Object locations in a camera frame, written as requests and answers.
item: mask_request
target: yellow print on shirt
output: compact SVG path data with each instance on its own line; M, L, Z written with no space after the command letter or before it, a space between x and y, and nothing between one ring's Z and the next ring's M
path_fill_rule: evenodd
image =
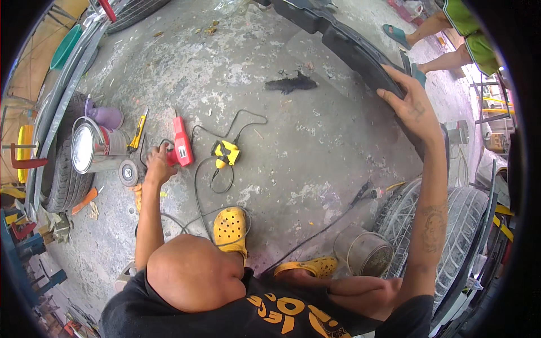
M264 321L272 324L283 323L281 334L292 331L295 327L294 316L307 308L309 310L310 324L321 336L324 338L351 338L349 333L342 326L339 326L336 320L333 320L329 315L313 305L306 306L303 301L290 297L276 299L276 296L272 293L265 294L265 298L275 303L280 312L267 311L267 306L263 302L264 299L259 296L252 295L247 297L246 300L257 307L258 315Z

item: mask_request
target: car tire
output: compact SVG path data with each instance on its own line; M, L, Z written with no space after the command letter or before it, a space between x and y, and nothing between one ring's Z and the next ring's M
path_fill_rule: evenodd
M421 190L421 178L404 185L385 203L373 231L393 246L391 266L385 278L404 277L408 246ZM488 203L488 196L471 187L449 187L447 190L447 235L437 266L433 313L457 277L466 255L475 245L473 239Z
M50 192L41 203L50 213L66 211L79 204L94 179L94 173L79 174L71 164L71 126L84 115L85 100L84 94L77 91L73 94L58 129L56 156L50 159L54 164Z
M116 15L116 22L111 23L107 28L107 33L116 33L130 27L162 8L169 1L171 0L131 0Z

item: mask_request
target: concrete floor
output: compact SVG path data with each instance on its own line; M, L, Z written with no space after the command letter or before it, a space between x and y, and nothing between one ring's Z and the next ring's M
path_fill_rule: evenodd
M398 45L380 26L389 23L406 32L414 26L384 0L335 3L338 19L400 62ZM387 187L418 176L422 163L390 108L321 43L320 34L309 35L274 10L263 12L253 4L245 16L221 18L213 4L172 0L149 18L104 38L79 91L104 95L100 105L120 108L126 117L122 129L129 135L135 132L142 107L149 105L148 146L173 138L174 116L166 114L169 106L184 117L188 130L201 124L224 132L239 109L267 116L268 124L248 127L240 138L243 154L234 167L230 191L217 195L208 188L212 162L197 177L203 211L228 204L250 211L247 264L259 273L337 218L369 177L376 186ZM213 20L220 21L214 35L196 33ZM430 37L408 54L413 62L425 62L444 52ZM263 90L265 81L281 78L279 71L293 76L298 69L318 87L289 95ZM449 72L429 74L427 92L441 122L466 119L474 134L465 80L456 81ZM245 123L256 121L260 119L241 115L229 140ZM476 163L471 139L463 150L468 163ZM197 134L193 144L197 163L208 156L215 140L204 131ZM183 168L162 188L166 196L161 209L183 222L196 217L194 172L195 165ZM458 160L453 160L450 184L458 175ZM115 279L134 257L138 215L133 193L115 171L96 174L94 186L104 187L95 199L99 219L92 220L88 208L82 210L73 217L72 240L48 245L41 258L47 269L63 268L68 275L51 291L57 303L65 305L64 296L70 297L98 319L115 293ZM331 254L336 235L351 223L370 229L381 204L382 200L359 203L289 259ZM206 218L209 227L214 216ZM162 224L166 241L180 233L170 220L164 218ZM190 225L189 232L205 235L199 222Z

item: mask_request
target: tattoo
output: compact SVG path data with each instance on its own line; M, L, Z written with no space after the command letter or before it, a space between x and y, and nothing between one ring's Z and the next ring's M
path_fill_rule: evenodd
M425 252L435 253L441 249L441 243L444 242L443 239L447 230L446 211L447 205L422 208L421 212L426 216L423 231L423 249Z
M413 105L413 109L410 110L410 115L415 116L415 122L419 122L419 118L421 115L425 113L426 109L423 107L423 105L420 102L415 102Z

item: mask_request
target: blue sandal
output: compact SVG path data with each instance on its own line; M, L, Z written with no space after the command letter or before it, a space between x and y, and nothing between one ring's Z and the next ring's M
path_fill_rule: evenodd
M426 75L422 71L417 69L417 64L416 63L411 64L411 74L413 75L413 77L417 81L419 81L421 83L421 85L424 88L425 84L426 84Z
M404 46L404 48L406 48L407 50L411 50L411 46L406 40L406 33L404 33L403 30L401 30L400 28L396 28L395 26L388 25L388 24L384 24L383 26L381 26L381 28L383 28L383 31L385 32L385 34L387 34L388 37L390 37L391 39L395 40L396 42Z

